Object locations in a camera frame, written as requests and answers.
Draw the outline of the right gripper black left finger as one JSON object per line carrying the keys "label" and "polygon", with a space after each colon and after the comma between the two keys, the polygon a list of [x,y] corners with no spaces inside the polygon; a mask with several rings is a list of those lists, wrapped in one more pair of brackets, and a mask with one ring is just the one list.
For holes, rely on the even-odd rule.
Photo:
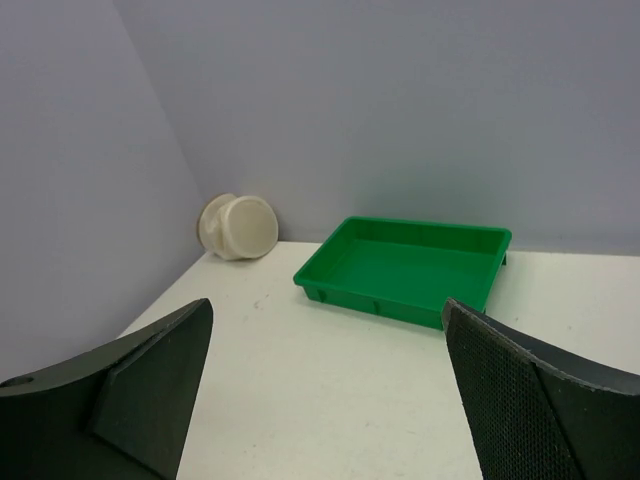
{"label": "right gripper black left finger", "polygon": [[2,478],[176,478],[213,325],[199,299],[2,382]]}

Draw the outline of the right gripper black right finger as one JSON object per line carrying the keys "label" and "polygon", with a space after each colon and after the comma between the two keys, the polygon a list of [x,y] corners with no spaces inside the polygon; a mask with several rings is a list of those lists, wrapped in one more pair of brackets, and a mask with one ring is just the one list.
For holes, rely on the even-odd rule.
{"label": "right gripper black right finger", "polygon": [[638,478],[638,375],[454,299],[442,324],[483,478]]}

